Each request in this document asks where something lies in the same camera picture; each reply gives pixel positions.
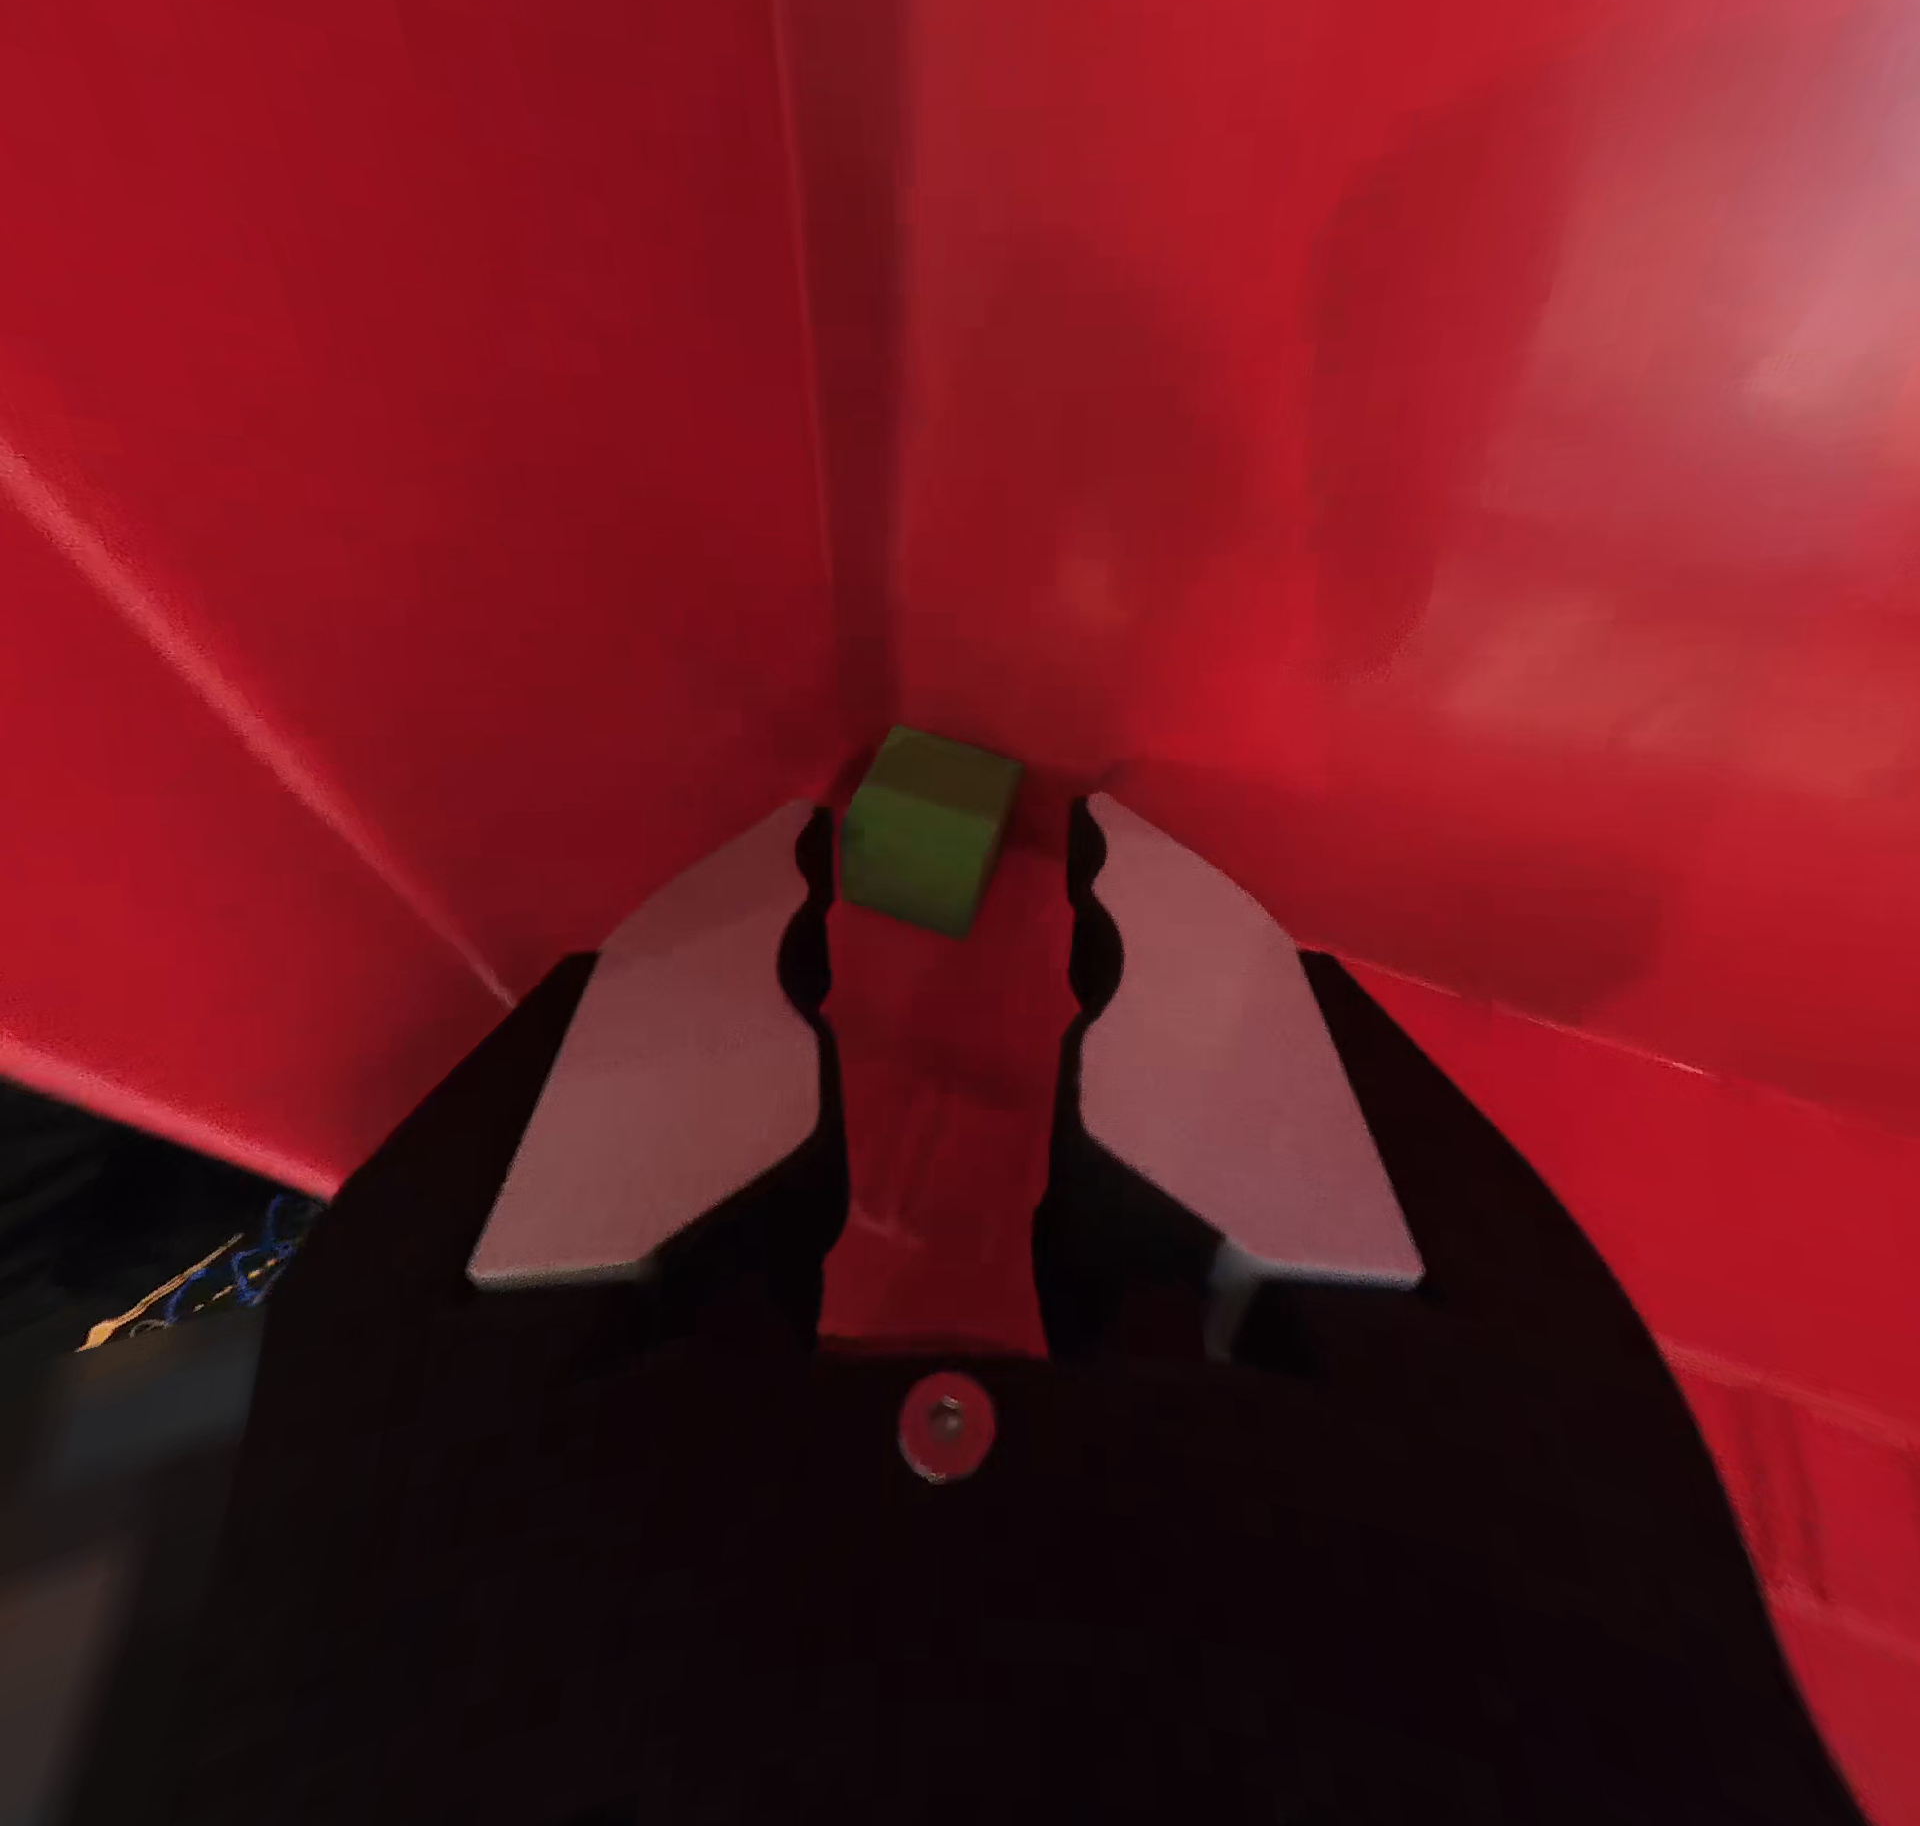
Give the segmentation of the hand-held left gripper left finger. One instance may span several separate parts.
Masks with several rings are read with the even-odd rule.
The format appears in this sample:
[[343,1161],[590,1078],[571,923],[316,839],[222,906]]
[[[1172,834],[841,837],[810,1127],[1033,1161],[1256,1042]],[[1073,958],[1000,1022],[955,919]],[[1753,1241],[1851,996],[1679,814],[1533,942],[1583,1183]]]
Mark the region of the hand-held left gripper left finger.
[[790,799],[649,893],[596,950],[492,1213],[478,1289],[649,1274],[829,1118],[835,834]]

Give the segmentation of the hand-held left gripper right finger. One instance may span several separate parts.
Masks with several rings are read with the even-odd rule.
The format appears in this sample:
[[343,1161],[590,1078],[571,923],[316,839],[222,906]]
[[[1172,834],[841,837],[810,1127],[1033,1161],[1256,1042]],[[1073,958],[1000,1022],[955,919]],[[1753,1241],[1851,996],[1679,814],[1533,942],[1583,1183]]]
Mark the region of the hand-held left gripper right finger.
[[1073,1120],[1262,1277],[1414,1289],[1425,1259],[1293,935],[1110,790],[1073,804]]

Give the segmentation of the green wooden cube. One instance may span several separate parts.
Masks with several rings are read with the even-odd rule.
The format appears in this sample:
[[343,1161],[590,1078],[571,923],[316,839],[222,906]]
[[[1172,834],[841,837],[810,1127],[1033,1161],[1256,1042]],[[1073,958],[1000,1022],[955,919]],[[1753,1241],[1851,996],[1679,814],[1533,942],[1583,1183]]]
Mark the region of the green wooden cube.
[[841,821],[841,893],[965,939],[995,876],[1025,766],[894,724]]

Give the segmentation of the red plastic bin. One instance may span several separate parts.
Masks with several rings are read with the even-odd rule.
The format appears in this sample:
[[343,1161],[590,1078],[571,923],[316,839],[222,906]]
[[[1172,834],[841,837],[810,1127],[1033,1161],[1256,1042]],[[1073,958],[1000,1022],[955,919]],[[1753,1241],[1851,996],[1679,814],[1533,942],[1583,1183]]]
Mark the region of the red plastic bin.
[[4,1075],[323,1191],[892,724],[1590,1223],[1917,1820],[1917,0],[4,0]]

